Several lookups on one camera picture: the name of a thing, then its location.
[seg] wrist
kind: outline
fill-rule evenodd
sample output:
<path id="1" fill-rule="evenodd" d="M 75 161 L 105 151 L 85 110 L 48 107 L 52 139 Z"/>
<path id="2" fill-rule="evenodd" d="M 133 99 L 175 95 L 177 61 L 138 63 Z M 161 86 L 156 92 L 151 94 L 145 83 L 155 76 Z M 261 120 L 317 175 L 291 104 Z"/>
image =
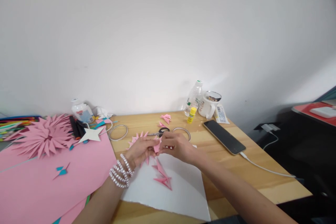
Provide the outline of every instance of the wrist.
<path id="1" fill-rule="evenodd" d="M 207 155 L 205 154 L 205 152 L 196 149 L 194 155 L 193 155 L 193 160 L 191 162 L 191 164 L 193 166 L 196 166 L 198 169 L 200 169 L 201 164 L 206 160 Z"/>
<path id="2" fill-rule="evenodd" d="M 134 169 L 135 169 L 136 166 L 135 166 L 135 162 L 134 162 L 133 158 L 130 157 L 130 155 L 128 154 L 128 152 L 126 152 L 126 153 L 124 154 L 124 156 L 125 156 L 125 158 L 127 159 L 128 164 L 129 164 L 131 170 L 134 171 Z"/>

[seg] phone screen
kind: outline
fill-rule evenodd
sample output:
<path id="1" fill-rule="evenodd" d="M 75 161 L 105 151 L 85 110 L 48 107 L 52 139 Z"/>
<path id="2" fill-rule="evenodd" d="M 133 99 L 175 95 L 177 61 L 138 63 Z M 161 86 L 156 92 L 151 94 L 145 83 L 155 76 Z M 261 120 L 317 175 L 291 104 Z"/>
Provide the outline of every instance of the phone screen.
<path id="1" fill-rule="evenodd" d="M 246 149 L 246 147 L 241 142 L 239 142 L 234 136 L 227 132 L 216 121 L 211 120 L 203 123 L 203 125 L 232 155 L 237 155 L 239 152 L 242 152 Z"/>

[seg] hand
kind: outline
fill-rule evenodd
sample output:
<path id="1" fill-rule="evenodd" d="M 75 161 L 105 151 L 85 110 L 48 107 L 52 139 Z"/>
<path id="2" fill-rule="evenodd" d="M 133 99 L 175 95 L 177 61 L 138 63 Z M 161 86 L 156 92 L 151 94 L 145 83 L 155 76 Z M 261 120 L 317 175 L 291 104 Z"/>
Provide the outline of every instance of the hand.
<path id="1" fill-rule="evenodd" d="M 185 163 L 195 163 L 198 157 L 197 149 L 182 134 L 165 131 L 161 140 L 160 154 L 167 153 Z"/>
<path id="2" fill-rule="evenodd" d="M 159 144 L 159 139 L 140 137 L 126 152 L 125 158 L 128 160 L 131 169 L 139 166 L 147 157 L 156 157 L 153 146 Z"/>

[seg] power outlet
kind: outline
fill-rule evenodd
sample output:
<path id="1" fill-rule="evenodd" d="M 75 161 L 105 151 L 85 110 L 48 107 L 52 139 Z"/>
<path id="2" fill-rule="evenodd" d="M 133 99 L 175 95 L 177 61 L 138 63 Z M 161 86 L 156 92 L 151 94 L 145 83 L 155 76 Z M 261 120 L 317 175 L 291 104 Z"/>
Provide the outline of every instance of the power outlet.
<path id="1" fill-rule="evenodd" d="M 263 130 L 261 126 L 263 126 L 264 124 L 274 124 L 275 126 L 279 127 L 279 125 L 281 125 L 281 122 L 264 122 L 259 124 L 257 127 L 255 127 L 253 130 Z"/>

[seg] pearl bracelet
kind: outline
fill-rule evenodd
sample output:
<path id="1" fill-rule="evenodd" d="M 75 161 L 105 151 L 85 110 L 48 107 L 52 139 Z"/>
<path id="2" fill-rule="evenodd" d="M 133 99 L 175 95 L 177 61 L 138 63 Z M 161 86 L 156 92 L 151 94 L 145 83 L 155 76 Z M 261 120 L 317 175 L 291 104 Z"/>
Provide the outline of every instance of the pearl bracelet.
<path id="1" fill-rule="evenodd" d="M 123 154 L 120 155 L 122 160 L 124 161 L 126 167 L 127 167 L 127 171 L 125 171 L 124 167 L 122 166 L 121 162 L 119 160 L 117 160 L 117 165 L 114 165 L 111 169 L 110 169 L 110 177 L 112 179 L 112 181 L 120 188 L 128 188 L 130 185 L 130 178 L 129 176 L 133 176 L 134 171 L 131 170 L 131 167 L 127 161 L 127 159 L 125 158 L 125 156 Z"/>
<path id="2" fill-rule="evenodd" d="M 126 171 L 124 170 L 123 168 L 123 165 L 120 163 L 119 160 L 117 160 L 117 164 L 119 166 L 119 169 L 120 169 L 120 172 L 124 175 L 124 178 L 126 180 L 126 184 L 127 184 L 127 187 L 129 187 L 130 185 L 130 179 L 128 178 L 127 174 L 126 174 Z"/>
<path id="3" fill-rule="evenodd" d="M 125 158 L 125 156 L 124 156 L 122 153 L 120 154 L 120 156 L 121 156 L 121 158 L 123 159 L 123 161 L 124 161 L 125 164 L 126 164 L 126 167 L 127 167 L 127 170 L 128 170 L 127 173 L 128 173 L 131 177 L 133 177 L 133 175 L 134 175 L 134 171 L 131 170 L 130 165 L 129 165 L 127 159 Z"/>

